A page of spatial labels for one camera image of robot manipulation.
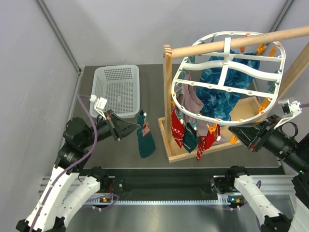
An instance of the dark green cloth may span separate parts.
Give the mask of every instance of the dark green cloth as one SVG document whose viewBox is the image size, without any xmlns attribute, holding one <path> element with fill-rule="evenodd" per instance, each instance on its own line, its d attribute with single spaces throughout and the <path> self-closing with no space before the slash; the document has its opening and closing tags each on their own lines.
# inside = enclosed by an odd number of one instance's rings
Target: dark green cloth
<svg viewBox="0 0 309 232">
<path fill-rule="evenodd" d="M 141 126 L 141 128 L 139 128 L 136 132 L 139 142 L 140 157 L 147 158 L 155 151 L 155 141 L 150 132 L 148 124 L 146 123 L 144 111 L 142 110 L 140 110 L 138 113 L 137 123 Z"/>
<path fill-rule="evenodd" d="M 193 129 L 189 122 L 185 125 L 185 133 L 183 136 L 183 146 L 188 152 L 192 152 L 199 143 L 197 132 Z"/>
</svg>

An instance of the white laundry basket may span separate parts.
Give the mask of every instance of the white laundry basket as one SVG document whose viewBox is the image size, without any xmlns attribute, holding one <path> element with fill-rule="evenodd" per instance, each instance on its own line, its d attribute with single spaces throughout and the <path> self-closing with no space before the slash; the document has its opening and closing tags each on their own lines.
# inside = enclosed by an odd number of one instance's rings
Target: white laundry basket
<svg viewBox="0 0 309 232">
<path fill-rule="evenodd" d="M 113 110 L 122 118 L 134 117 L 140 110 L 140 74 L 136 65 L 108 66 L 96 69 L 91 94 L 107 99 L 105 111 Z M 94 103 L 90 114 L 97 117 Z"/>
</svg>

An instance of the wooden stand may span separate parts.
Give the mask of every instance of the wooden stand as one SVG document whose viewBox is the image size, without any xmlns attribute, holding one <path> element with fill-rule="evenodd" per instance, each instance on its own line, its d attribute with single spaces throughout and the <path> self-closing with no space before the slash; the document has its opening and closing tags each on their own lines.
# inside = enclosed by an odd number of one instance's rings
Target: wooden stand
<svg viewBox="0 0 309 232">
<path fill-rule="evenodd" d="M 249 36 L 231 40 L 231 47 L 244 47 L 259 43 L 268 43 L 272 41 L 286 40 L 301 36 L 309 35 L 309 26 L 303 28 L 289 29 L 284 31 L 276 31 L 272 33 Z M 216 52 L 223 50 L 224 42 L 214 42 L 201 44 L 191 47 L 183 47 L 171 49 L 169 45 L 164 46 L 164 107 L 165 107 L 165 117 L 159 118 L 159 127 L 162 134 L 164 146 L 169 159 L 169 162 L 176 162 L 192 157 L 196 157 L 197 151 L 194 150 L 188 153 L 184 148 L 179 148 L 171 136 L 171 83 L 172 83 L 172 59 L 181 58 L 186 56 L 194 56 L 209 52 Z M 281 88 L 278 95 L 278 100 L 282 98 L 287 89 L 297 80 L 297 78 L 302 74 L 305 68 L 309 65 L 309 43 L 296 58 L 294 63 L 291 65 L 289 70 L 283 76 L 283 81 L 281 82 Z M 250 118 L 257 113 L 258 106 L 260 105 L 256 97 L 249 97 L 241 99 L 238 101 L 236 107 L 231 112 L 232 120 L 237 120 L 238 118 Z M 229 141 L 232 137 L 232 133 L 229 132 L 227 127 L 223 127 L 221 134 L 226 139 L 226 143 L 212 146 L 210 149 L 204 152 L 207 153 L 224 150 L 230 147 L 241 145 L 239 141 L 235 144 L 231 144 Z"/>
</svg>

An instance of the blue tie-dye fabric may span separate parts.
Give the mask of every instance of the blue tie-dye fabric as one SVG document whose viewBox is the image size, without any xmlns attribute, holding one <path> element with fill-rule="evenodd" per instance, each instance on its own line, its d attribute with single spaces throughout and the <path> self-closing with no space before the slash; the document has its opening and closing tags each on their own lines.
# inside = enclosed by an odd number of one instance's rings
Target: blue tie-dye fabric
<svg viewBox="0 0 309 232">
<path fill-rule="evenodd" d="M 254 53 L 246 53 L 246 55 L 256 55 Z M 224 57 L 211 57 L 212 60 L 223 60 Z M 234 62 L 242 63 L 259 69 L 260 61 L 248 60 L 248 59 L 233 59 Z M 220 79 L 222 68 L 210 68 L 205 69 L 202 72 L 200 82 L 218 84 Z M 228 69 L 226 74 L 225 86 L 247 89 L 251 84 L 253 77 L 236 71 Z M 212 118 L 220 118 L 222 120 L 230 121 L 231 117 L 229 113 L 233 110 L 238 100 L 241 98 L 241 93 L 226 92 L 224 90 L 208 89 L 205 87 L 197 87 L 197 97 L 204 103 L 204 107 L 201 113 L 205 116 Z"/>
</svg>

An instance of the wooden base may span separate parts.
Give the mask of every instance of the wooden base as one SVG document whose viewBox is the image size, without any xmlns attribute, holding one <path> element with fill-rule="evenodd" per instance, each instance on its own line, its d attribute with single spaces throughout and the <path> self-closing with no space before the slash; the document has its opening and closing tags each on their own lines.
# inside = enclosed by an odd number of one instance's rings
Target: wooden base
<svg viewBox="0 0 309 232">
<path fill-rule="evenodd" d="M 230 113 L 232 120 L 247 119 L 247 118 L 250 118 L 256 115 L 259 105 L 260 103 L 256 97 L 249 97 L 249 98 L 244 98 L 244 99 L 239 100 L 235 108 L 233 109 L 233 111 Z M 164 117 L 159 118 L 159 128 L 162 134 L 162 138 L 163 138 L 163 142 L 164 142 L 164 146 L 165 146 L 165 150 L 166 150 L 169 162 L 172 163 L 172 162 L 196 157 L 197 149 L 195 149 L 191 153 L 188 153 L 187 150 L 184 149 L 183 147 L 179 148 L 173 138 L 171 138 L 170 142 L 168 142 L 168 138 L 164 130 L 164 125 L 165 125 L 164 123 L 165 123 L 165 118 Z M 208 150 L 204 152 L 204 155 L 211 153 L 211 152 L 221 151 L 224 149 L 228 149 L 231 147 L 241 145 L 240 141 L 237 141 L 235 144 L 230 143 L 230 140 L 233 134 L 227 129 L 227 127 L 221 128 L 221 135 L 226 139 L 226 143 L 212 146 L 211 148 L 209 148 Z"/>
</svg>

